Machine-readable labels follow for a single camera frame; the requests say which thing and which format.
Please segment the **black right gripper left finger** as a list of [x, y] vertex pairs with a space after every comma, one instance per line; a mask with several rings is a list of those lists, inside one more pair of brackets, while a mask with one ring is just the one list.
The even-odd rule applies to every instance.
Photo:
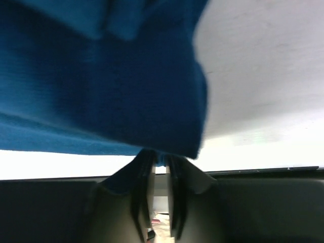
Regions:
[[99, 183], [86, 227], [86, 242], [146, 242], [151, 227], [156, 153], [143, 149]]

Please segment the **blue t-shirt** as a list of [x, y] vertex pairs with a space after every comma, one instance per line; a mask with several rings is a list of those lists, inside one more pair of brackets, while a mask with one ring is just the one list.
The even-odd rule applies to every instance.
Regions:
[[196, 158], [206, 1], [1, 1], [1, 149]]

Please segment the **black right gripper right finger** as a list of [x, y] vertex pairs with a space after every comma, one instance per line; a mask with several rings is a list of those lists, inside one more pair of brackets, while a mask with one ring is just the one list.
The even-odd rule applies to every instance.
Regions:
[[171, 236], [175, 242], [220, 242], [216, 181], [184, 157], [166, 161]]

